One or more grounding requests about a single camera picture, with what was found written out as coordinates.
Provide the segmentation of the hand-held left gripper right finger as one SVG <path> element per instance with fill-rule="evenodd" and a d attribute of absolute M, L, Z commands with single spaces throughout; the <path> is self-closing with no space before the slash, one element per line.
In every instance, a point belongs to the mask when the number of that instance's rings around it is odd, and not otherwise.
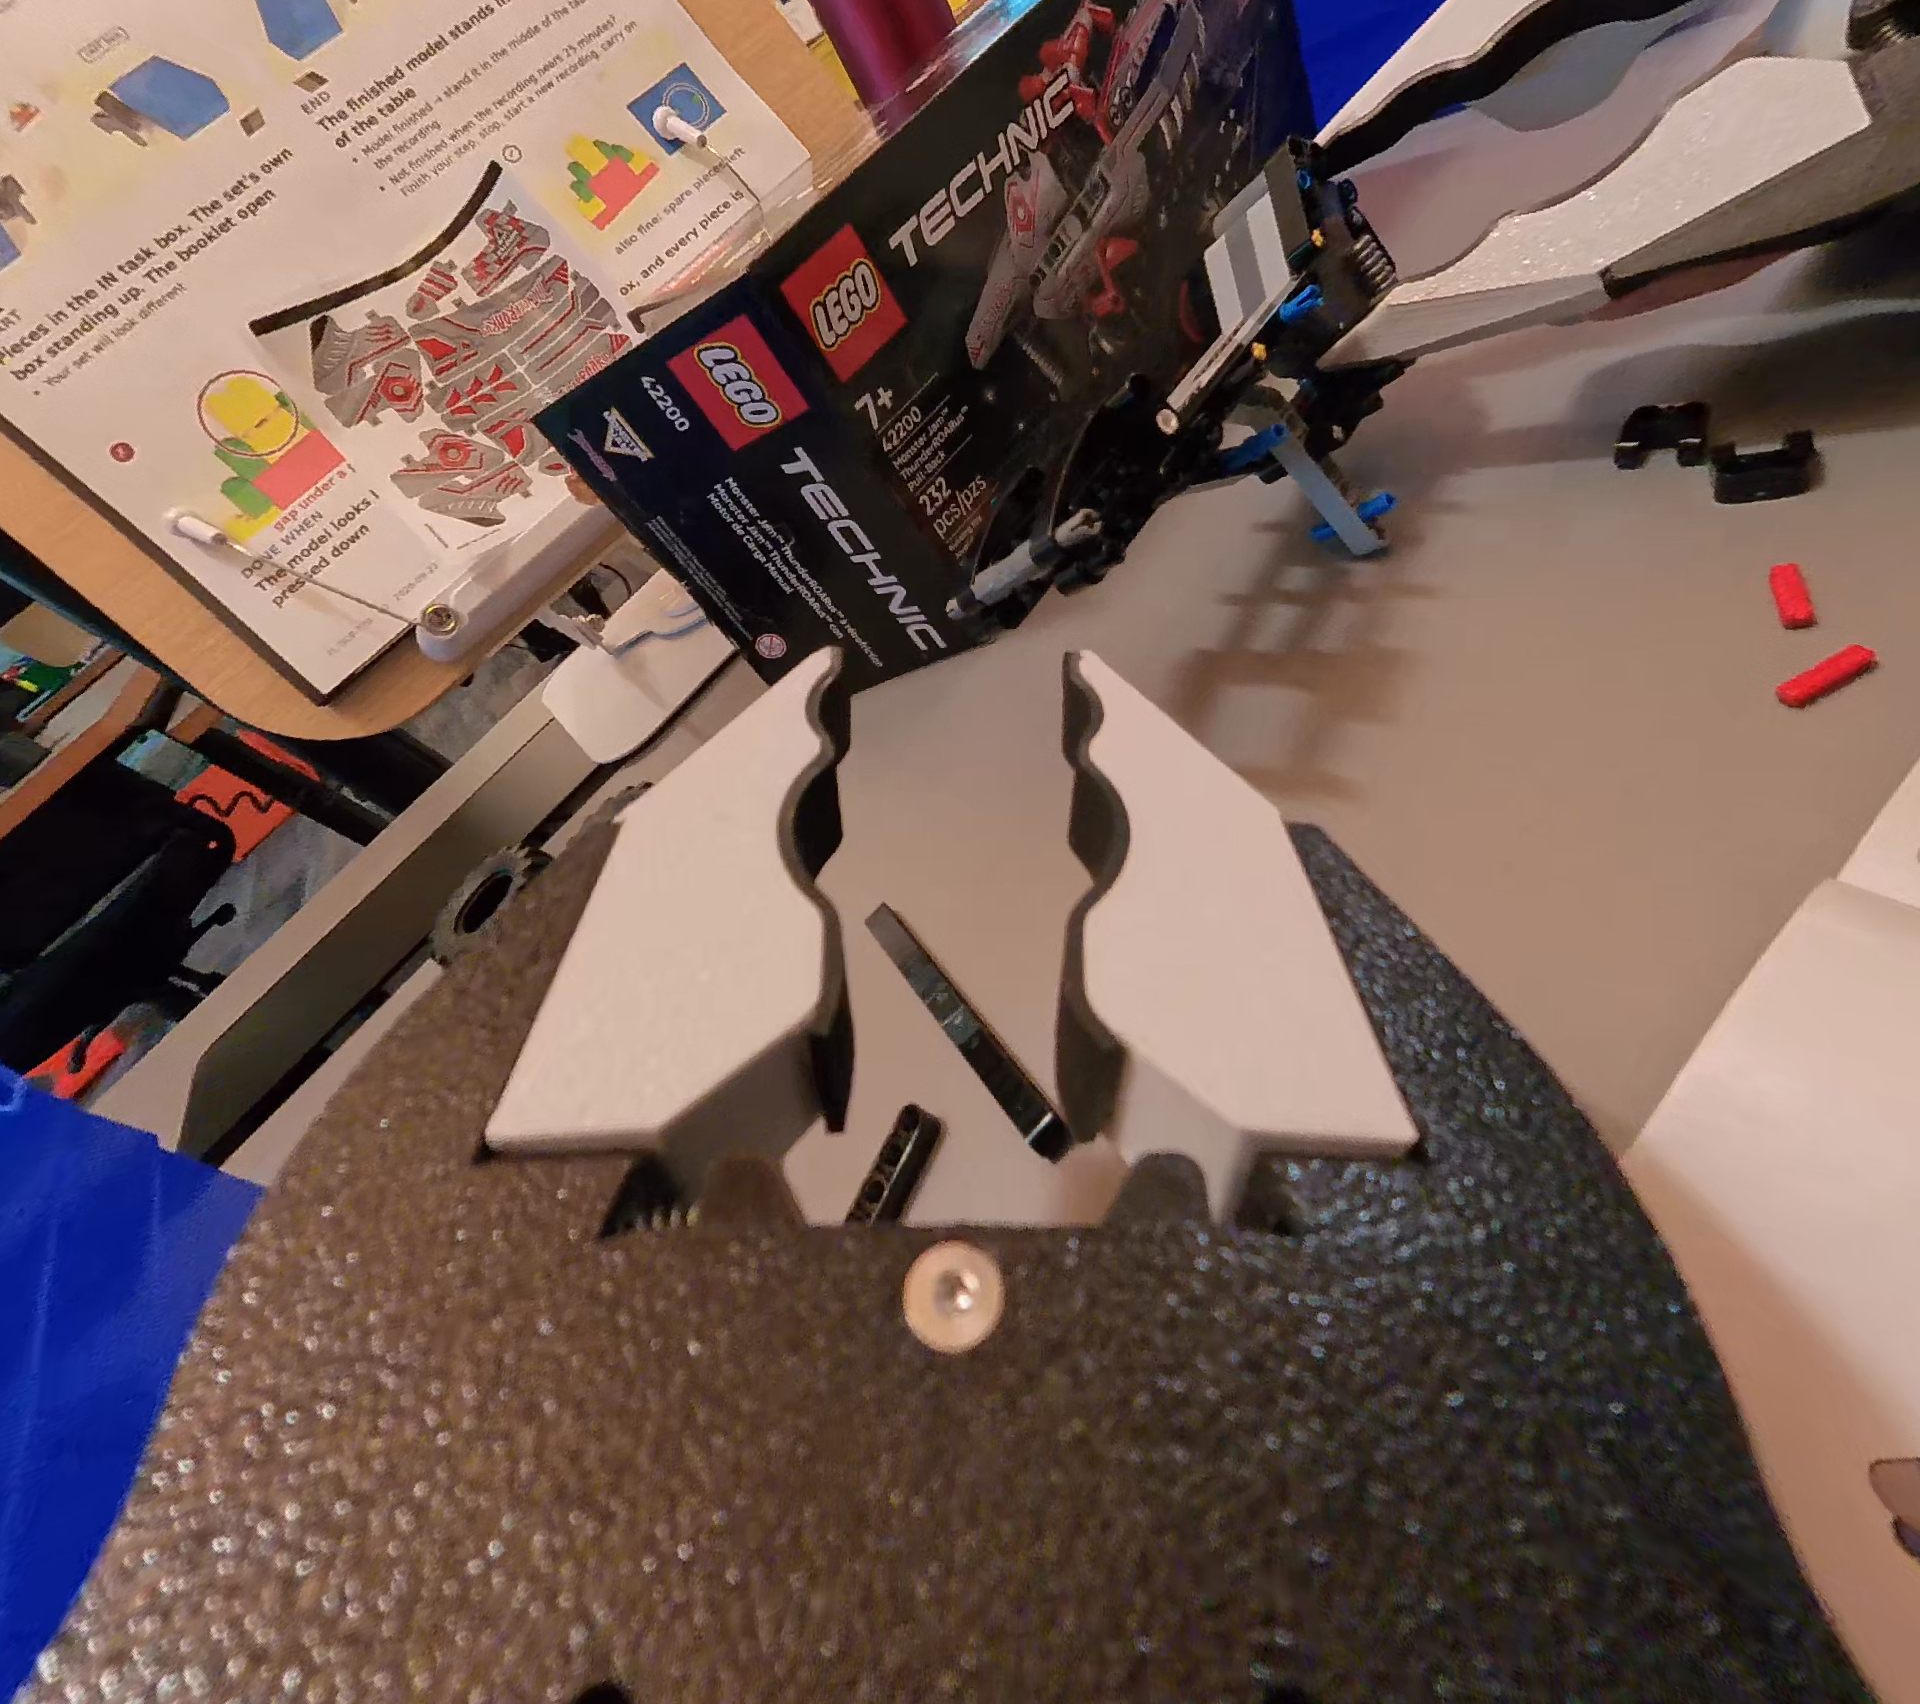
<path fill-rule="evenodd" d="M 1057 998 L 1072 1142 L 1197 1174 L 1404 1157 L 1415 1115 L 1282 812 L 1094 652 L 1060 697 L 1088 876 Z"/>

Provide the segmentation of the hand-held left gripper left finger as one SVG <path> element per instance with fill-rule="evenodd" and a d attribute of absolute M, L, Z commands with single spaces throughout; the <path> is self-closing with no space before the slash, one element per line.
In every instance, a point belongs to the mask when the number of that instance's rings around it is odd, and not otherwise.
<path fill-rule="evenodd" d="M 781 1157 L 849 1115 L 841 652 L 821 647 L 634 801 L 481 1142 L 500 1157 Z"/>

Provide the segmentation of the black grey brick chassis model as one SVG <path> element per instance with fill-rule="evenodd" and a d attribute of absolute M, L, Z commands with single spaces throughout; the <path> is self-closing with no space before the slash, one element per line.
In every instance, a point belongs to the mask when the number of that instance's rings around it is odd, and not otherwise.
<path fill-rule="evenodd" d="M 1317 540 L 1347 558 L 1385 552 L 1389 493 L 1360 493 L 1340 450 L 1408 361 L 1335 368 L 1331 353 L 1397 287 L 1356 183 L 1331 177 L 1310 140 L 1286 140 L 1215 217 L 1205 274 L 1215 337 L 1156 391 L 1132 377 L 1105 397 L 1039 501 L 946 601 L 965 629 L 1010 629 L 1044 591 L 1091 589 L 1168 501 L 1241 478 L 1288 478 L 1317 515 Z"/>

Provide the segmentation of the black brick connector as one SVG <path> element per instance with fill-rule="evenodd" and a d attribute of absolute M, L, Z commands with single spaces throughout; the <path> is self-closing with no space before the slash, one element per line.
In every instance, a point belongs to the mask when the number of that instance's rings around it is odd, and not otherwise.
<path fill-rule="evenodd" d="M 1675 470 L 1712 463 L 1709 400 L 1639 404 L 1612 438 L 1612 470 L 1639 473 L 1648 459 L 1670 456 Z"/>
<path fill-rule="evenodd" d="M 1759 506 L 1794 501 L 1820 478 L 1820 450 L 1812 429 L 1788 429 L 1779 444 L 1712 444 L 1712 501 L 1718 506 Z"/>

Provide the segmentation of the black toy tire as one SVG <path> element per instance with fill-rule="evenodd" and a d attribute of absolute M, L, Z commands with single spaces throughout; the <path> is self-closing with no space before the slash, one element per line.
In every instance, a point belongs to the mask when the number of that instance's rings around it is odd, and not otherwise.
<path fill-rule="evenodd" d="M 553 855 L 533 844 L 503 844 L 472 868 L 437 913 L 427 936 L 434 965 L 446 970 L 479 943 L 488 923 L 549 870 Z"/>

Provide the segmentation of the white board stand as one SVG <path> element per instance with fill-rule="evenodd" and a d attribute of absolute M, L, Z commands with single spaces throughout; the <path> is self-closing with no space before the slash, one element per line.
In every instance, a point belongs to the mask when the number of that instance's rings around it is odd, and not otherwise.
<path fill-rule="evenodd" d="M 592 765 L 642 754 L 735 660 L 670 569 L 644 578 L 607 616 L 545 608 L 542 622 L 573 647 L 542 681 L 540 702 Z"/>

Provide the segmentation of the long black brick beam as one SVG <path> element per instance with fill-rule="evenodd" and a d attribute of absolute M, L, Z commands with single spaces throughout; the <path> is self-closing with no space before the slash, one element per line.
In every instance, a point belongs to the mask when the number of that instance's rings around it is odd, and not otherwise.
<path fill-rule="evenodd" d="M 899 970 L 914 1004 L 944 1032 L 946 1047 L 959 1049 L 973 1079 L 1018 1130 L 1021 1146 L 1044 1162 L 1065 1162 L 1073 1146 L 1066 1134 L 1066 1119 L 1039 1088 L 1039 1082 L 1021 1068 L 1014 1049 L 1000 1044 L 983 1011 L 973 1006 L 973 1000 L 959 988 L 950 971 L 914 936 L 914 929 L 892 905 L 869 907 L 865 929 Z"/>

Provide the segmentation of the small black brick beam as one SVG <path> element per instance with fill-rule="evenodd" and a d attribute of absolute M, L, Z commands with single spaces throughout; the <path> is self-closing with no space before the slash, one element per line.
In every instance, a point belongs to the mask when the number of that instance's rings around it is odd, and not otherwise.
<path fill-rule="evenodd" d="M 845 1227 L 869 1229 L 900 1222 L 941 1142 L 944 1119 L 914 1101 L 904 1101 L 851 1194 Z"/>

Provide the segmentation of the black toy set box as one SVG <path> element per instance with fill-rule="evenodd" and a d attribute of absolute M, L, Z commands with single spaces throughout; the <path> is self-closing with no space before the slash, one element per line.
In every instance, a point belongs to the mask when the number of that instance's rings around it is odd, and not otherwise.
<path fill-rule="evenodd" d="M 540 427 L 759 681 L 872 687 L 1018 622 L 974 582 L 1088 510 L 1116 564 L 1215 427 L 1215 221 L 1314 126 L 1293 0 L 987 0 L 882 140 Z"/>

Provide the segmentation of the wooden display board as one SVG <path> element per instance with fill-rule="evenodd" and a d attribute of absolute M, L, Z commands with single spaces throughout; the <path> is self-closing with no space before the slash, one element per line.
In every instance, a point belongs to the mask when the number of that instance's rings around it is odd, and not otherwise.
<path fill-rule="evenodd" d="M 694 26 L 769 100 L 804 140 L 811 186 L 841 180 L 878 149 L 872 121 L 851 93 L 775 19 L 775 0 L 678 0 Z M 422 716 L 479 661 L 493 660 L 566 585 L 599 564 L 619 527 L 607 506 L 573 510 L 583 525 L 577 552 L 545 573 L 528 561 L 498 589 L 498 605 L 455 635 L 452 660 L 429 660 L 412 635 L 333 697 L 294 687 L 290 666 L 258 652 L 186 569 L 132 535 L 107 503 L 61 473 L 2 418 L 2 540 L 62 582 L 83 614 L 97 614 L 108 641 L 145 654 L 238 722 L 290 740 L 363 740 Z"/>

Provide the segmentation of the red grey sticker sheet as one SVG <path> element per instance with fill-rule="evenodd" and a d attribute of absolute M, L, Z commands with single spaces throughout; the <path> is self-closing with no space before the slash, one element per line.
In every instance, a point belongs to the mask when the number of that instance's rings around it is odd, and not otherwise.
<path fill-rule="evenodd" d="M 577 247 L 488 162 L 415 254 L 255 319 L 309 423 L 445 564 L 566 501 L 542 412 L 636 330 Z"/>

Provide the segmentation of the building instruction booklet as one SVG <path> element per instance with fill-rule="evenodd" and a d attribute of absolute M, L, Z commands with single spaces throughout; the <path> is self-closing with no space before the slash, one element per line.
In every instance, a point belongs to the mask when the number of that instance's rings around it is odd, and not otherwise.
<path fill-rule="evenodd" d="M 1623 1156 L 1788 1543 L 1915 1702 L 1915 778 L 1771 936 Z"/>

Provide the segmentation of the blue bin with tag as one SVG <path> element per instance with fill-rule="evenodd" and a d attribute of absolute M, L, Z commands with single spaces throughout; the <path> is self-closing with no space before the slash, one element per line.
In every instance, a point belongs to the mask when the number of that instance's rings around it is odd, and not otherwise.
<path fill-rule="evenodd" d="M 2 1069 L 2 1702 L 108 1540 L 258 1200 Z"/>

